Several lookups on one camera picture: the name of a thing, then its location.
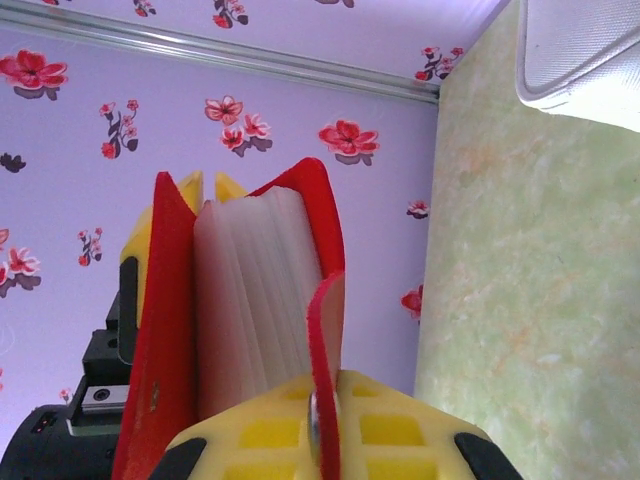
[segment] yellow plastic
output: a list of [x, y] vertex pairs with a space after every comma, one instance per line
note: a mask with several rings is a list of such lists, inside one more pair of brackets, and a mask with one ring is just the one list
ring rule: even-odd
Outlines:
[[228, 202], [234, 198], [244, 197], [249, 193], [233, 181], [226, 173], [216, 174], [215, 186], [216, 200], [220, 203]]
[[[311, 376], [298, 377], [180, 433], [207, 447], [189, 480], [318, 480], [307, 442]], [[338, 377], [342, 479], [475, 480], [453, 437], [479, 428], [358, 372]]]
[[[182, 194], [184, 201], [197, 215], [203, 204], [202, 172], [193, 172], [178, 183], [177, 187]], [[138, 217], [136, 226], [120, 253], [120, 262], [123, 262], [128, 257], [135, 257], [138, 259], [138, 309], [136, 315], [136, 324], [138, 325], [138, 328], [140, 328], [140, 320], [142, 319], [142, 305], [144, 304], [144, 293], [147, 284], [152, 214], [153, 205], [148, 207], [144, 212], [142, 212], [140, 217]]]

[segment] yellow foam pad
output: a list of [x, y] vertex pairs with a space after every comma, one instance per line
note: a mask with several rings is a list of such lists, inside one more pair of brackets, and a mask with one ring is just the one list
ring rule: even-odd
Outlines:
[[[197, 215], [203, 204], [202, 172], [193, 172], [178, 183], [177, 187], [184, 201]], [[138, 328], [140, 328], [140, 320], [142, 319], [142, 305], [144, 304], [144, 294], [147, 283], [152, 213], [153, 205], [142, 212], [140, 217], [138, 217], [138, 221], [127, 243], [120, 253], [120, 262], [123, 262], [127, 257], [135, 257], [138, 259], [138, 311], [136, 318]]]
[[228, 202], [234, 198], [244, 197], [249, 193], [233, 181], [226, 173], [216, 174], [215, 187], [216, 200], [220, 203]]
[[[310, 375], [298, 377], [180, 433], [207, 447], [190, 480], [318, 480], [307, 441]], [[454, 443], [479, 428], [354, 371], [338, 377], [342, 478], [475, 480]]]

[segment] green marble wall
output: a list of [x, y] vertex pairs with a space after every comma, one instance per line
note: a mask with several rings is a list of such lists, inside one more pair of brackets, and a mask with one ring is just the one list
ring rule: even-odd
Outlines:
[[525, 479], [640, 479], [640, 134], [518, 101], [518, 9], [442, 87], [416, 396]]

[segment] ceiling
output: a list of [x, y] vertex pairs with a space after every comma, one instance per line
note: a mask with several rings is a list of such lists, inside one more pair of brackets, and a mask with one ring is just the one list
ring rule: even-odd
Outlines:
[[[508, 0], [26, 1], [405, 78], [417, 75], [434, 84], [446, 77], [508, 3]], [[433, 48], [431, 58], [425, 55], [426, 48]]]

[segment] purple wallpaper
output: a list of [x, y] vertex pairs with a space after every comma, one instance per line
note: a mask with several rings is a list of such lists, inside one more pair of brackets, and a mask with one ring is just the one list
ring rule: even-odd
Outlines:
[[439, 84], [509, 0], [28, 1]]
[[0, 45], [0, 452], [32, 408], [69, 400], [160, 170], [203, 170], [212, 197], [218, 171], [254, 189], [323, 160], [344, 366], [412, 391], [435, 107], [1, 30]]

